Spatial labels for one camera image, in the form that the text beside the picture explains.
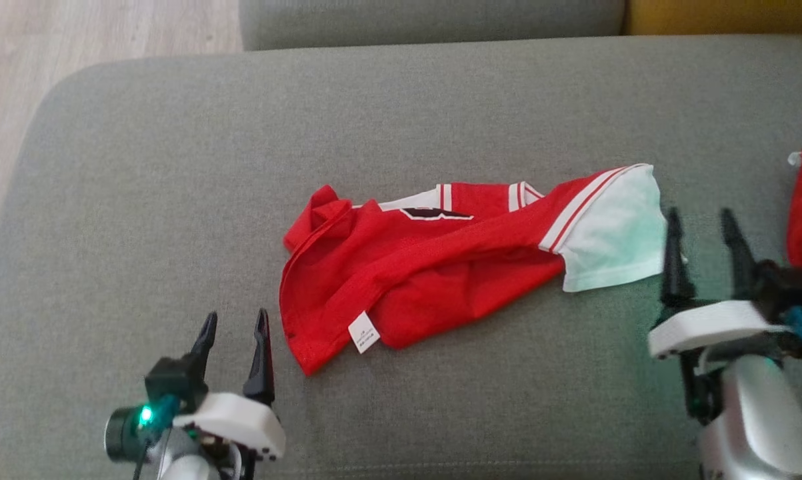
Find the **white sleeve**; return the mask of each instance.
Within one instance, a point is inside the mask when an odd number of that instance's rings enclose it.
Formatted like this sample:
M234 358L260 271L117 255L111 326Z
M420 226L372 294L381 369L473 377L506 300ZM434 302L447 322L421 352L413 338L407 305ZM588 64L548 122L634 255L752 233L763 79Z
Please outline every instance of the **white sleeve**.
M584 210L554 252L566 264L563 291L622 285L661 273L666 225L653 166L624 171Z

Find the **robotic arm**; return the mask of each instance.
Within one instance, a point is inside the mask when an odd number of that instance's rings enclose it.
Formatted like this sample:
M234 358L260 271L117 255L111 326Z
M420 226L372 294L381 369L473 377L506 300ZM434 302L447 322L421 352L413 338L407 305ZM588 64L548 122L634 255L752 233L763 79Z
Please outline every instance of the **robotic arm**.
M754 261L730 210L721 212L733 298L696 299L670 210L661 300L650 354L678 356L703 480L802 478L802 409L782 360L802 359L802 269Z
M158 464L158 480L252 480L256 461L285 454L285 432L271 410L273 364L267 311L255 322L255 354L243 396L211 393L205 384L217 313L180 359L164 357L145 376L148 402L117 408L105 426L114 462Z

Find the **clothing tag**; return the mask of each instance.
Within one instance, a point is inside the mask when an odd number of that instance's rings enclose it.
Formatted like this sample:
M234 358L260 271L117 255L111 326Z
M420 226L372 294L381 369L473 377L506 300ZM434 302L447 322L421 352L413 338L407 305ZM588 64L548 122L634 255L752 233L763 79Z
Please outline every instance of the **clothing tag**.
M348 331L359 353L368 350L368 347L372 346L380 338L380 334L377 333L377 329L374 328L374 324L371 323L371 319L368 318L368 314L365 312L360 313L356 320L348 325Z

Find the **gray fabric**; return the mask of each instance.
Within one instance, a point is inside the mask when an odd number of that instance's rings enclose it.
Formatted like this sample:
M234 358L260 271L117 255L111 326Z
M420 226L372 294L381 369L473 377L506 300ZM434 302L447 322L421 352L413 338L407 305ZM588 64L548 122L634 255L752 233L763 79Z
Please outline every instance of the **gray fabric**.
M624 0L240 0L243 48L617 35Z
M355 201L439 182L556 183L657 166L700 291L726 295L717 212L783 258L802 37L609 37L301 49L93 67L30 125L0 222L0 479L130 475L114 407L220 313L212 389L239 391L271 311L288 456L269 478L694 478L676 364L645 338L659 281L545 285L491 318L304 377L281 238L330 183ZM802 364L790 362L802 399Z

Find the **red jersey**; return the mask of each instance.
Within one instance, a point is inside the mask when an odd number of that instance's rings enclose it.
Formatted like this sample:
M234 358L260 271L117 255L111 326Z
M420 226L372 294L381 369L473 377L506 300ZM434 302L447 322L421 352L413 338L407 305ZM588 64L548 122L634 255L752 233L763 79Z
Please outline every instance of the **red jersey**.
M401 349L480 319L565 272L568 292L660 273L665 218L646 164L562 183L446 183L362 206L329 186L285 235L279 287L291 352L314 373L367 313Z

